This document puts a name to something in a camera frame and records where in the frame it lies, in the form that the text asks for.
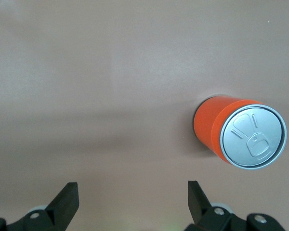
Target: black mechanical part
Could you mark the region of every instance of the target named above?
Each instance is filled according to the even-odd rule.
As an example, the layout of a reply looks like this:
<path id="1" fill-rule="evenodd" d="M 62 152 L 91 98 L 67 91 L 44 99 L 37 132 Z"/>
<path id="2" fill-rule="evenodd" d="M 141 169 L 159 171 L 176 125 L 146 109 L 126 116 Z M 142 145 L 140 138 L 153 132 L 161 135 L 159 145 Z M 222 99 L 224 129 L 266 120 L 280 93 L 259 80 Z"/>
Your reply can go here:
<path id="1" fill-rule="evenodd" d="M 245 221 L 224 208 L 212 207 L 197 181 L 188 182 L 188 207 L 195 224 L 185 231 L 285 231 L 266 214 L 249 214 Z"/>
<path id="2" fill-rule="evenodd" d="M 78 185 L 70 182 L 45 210 L 32 211 L 10 225 L 0 218 L 0 231 L 65 231 L 78 207 Z"/>

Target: orange can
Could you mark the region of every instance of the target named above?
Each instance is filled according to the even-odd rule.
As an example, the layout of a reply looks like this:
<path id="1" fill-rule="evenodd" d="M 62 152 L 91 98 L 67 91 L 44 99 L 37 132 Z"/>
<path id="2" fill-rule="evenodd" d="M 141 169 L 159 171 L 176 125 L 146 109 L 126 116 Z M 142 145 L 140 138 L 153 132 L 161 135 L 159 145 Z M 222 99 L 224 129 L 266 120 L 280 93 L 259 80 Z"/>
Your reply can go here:
<path id="1" fill-rule="evenodd" d="M 255 100 L 215 96 L 197 109 L 194 131 L 222 160 L 243 169 L 275 161 L 285 148 L 287 128 L 273 108 Z"/>

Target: cylindrical object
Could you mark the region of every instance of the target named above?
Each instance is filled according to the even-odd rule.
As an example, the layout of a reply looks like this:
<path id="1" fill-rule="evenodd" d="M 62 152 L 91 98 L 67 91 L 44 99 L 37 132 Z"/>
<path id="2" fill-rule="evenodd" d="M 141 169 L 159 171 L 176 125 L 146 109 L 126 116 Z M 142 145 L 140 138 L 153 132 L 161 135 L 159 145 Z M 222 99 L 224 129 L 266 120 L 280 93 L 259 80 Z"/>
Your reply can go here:
<path id="1" fill-rule="evenodd" d="M 207 99 L 197 109 L 194 130 L 222 160 L 243 169 L 259 169 L 285 148 L 286 124 L 271 107 L 229 96 Z"/>

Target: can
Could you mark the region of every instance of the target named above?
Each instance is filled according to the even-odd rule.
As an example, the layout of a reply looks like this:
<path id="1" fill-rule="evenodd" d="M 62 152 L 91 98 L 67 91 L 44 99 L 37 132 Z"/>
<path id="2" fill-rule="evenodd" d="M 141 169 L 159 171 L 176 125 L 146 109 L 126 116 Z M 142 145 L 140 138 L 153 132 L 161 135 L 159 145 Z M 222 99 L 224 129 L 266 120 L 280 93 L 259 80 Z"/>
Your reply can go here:
<path id="1" fill-rule="evenodd" d="M 283 152 L 287 128 L 273 108 L 255 100 L 215 96 L 197 109 L 194 131 L 222 160 L 242 169 L 260 169 Z"/>

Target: can body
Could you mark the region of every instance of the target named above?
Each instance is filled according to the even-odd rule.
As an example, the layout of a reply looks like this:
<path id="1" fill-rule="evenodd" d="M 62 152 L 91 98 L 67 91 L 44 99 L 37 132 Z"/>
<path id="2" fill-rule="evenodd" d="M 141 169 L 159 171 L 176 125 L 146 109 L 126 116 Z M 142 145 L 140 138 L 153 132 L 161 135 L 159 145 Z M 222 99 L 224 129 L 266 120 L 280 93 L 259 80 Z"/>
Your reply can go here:
<path id="1" fill-rule="evenodd" d="M 255 100 L 216 96 L 196 111 L 199 140 L 222 160 L 243 169 L 259 169 L 276 160 L 287 139 L 281 115 Z"/>

